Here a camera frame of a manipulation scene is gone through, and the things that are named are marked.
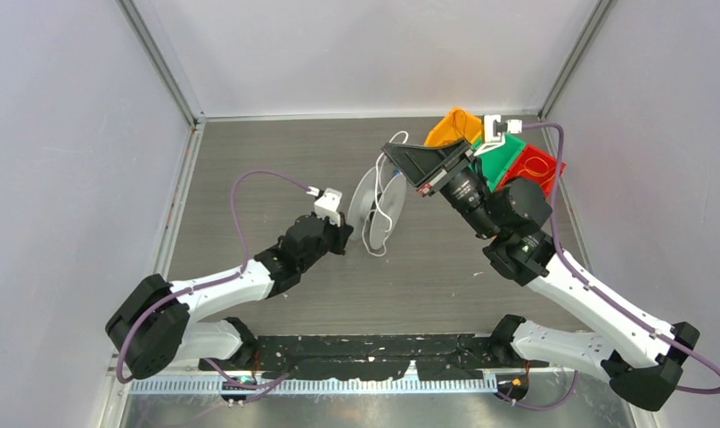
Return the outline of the clear plastic cable spool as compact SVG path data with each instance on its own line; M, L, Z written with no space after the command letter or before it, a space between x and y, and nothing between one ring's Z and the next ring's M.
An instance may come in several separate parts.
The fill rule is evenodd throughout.
M359 182L349 205L346 221L355 230L351 241L367 239L378 250L390 237L405 204L407 180L402 174L392 178L382 172L376 183L376 169L369 169Z

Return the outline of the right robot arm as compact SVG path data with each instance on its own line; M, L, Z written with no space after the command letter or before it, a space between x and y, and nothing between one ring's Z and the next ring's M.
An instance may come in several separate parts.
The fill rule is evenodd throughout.
M569 333L507 315L493 331L491 354L503 366L540 360L591 375L628 403L661 409L699 337L686 322L661 321L586 272L544 231L552 207L535 181L513 177L491 190L471 168L470 143L441 147L387 143L384 155L422 196L442 195L480 239L502 277L554 301L587 326Z

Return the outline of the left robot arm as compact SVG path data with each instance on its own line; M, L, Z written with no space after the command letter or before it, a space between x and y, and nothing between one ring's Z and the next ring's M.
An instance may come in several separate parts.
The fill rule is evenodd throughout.
M147 276L109 318L105 333L137 380L173 363L203 358L246 368L256 355L254 334L236 317L207 318L287 292L320 258L344 254L353 232L345 220L334 225L311 213L238 267L185 281Z

